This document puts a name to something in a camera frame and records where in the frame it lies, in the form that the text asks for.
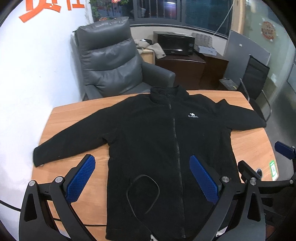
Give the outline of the black fleece jacket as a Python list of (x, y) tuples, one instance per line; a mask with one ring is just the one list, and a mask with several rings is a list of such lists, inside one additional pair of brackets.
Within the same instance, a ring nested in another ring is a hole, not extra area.
[(35, 166), (109, 145), (108, 240), (189, 240), (213, 204), (193, 176), (196, 156), (239, 182), (233, 130), (265, 127), (250, 109), (214, 102), (182, 87), (153, 87), (101, 109), (36, 147)]

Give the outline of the black mesh office chair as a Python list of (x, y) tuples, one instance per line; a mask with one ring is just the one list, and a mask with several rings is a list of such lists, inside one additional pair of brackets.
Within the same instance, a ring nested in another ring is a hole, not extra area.
[[(241, 92), (244, 97), (247, 99), (251, 107), (257, 114), (267, 122), (272, 114), (271, 105), (269, 100), (266, 96), (266, 93), (263, 90), (265, 82), (267, 80), (267, 76), (269, 73), (270, 68), (263, 64), (262, 62), (258, 61), (252, 55), (249, 55), (249, 60), (242, 78), (240, 78), (240, 84), (238, 86), (238, 91)], [(264, 116), (261, 108), (257, 104), (256, 100), (263, 94), (268, 107), (269, 107), (269, 114), (267, 117)]]

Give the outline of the white papers on cabinet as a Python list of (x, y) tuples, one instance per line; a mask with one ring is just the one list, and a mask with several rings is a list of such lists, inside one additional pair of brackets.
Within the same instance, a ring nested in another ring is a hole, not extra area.
[(207, 54), (212, 56), (217, 55), (217, 51), (214, 48), (205, 47), (205, 46), (198, 46), (198, 52), (201, 54)]

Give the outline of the dark wooden cabinet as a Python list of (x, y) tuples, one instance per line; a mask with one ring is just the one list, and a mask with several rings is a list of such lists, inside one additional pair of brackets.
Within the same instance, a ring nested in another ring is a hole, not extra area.
[(222, 55), (193, 53), (191, 56), (168, 55), (155, 64), (175, 73), (174, 86), (186, 90), (216, 90), (229, 61)]

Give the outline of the grey whiteboard panel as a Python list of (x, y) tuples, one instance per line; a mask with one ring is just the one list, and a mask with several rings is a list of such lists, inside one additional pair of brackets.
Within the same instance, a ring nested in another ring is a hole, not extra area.
[(268, 65), (271, 57), (271, 53), (259, 44), (231, 30), (223, 55), (228, 60), (224, 77), (238, 84), (245, 73), (250, 55), (265, 65)]

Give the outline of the green white sticker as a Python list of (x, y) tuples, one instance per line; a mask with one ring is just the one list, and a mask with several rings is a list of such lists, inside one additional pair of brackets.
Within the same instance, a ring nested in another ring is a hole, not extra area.
[(278, 179), (278, 170), (277, 170), (274, 160), (272, 160), (269, 163), (269, 167), (270, 167), (270, 171), (271, 171), (272, 181), (276, 181)]

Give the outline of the beige clothes pile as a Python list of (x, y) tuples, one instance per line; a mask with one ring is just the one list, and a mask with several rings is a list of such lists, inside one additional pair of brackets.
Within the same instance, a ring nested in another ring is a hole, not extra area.
[(133, 39), (139, 54), (141, 54), (144, 50), (151, 50), (154, 52), (157, 59), (164, 58), (166, 56), (163, 48), (159, 45), (159, 43), (149, 44), (144, 39)]

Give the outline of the round red wall ornament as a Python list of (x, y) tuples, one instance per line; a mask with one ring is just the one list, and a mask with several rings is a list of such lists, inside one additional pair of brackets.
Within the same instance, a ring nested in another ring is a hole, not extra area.
[(271, 22), (263, 21), (261, 24), (261, 33), (266, 39), (273, 41), (276, 37), (276, 30)]

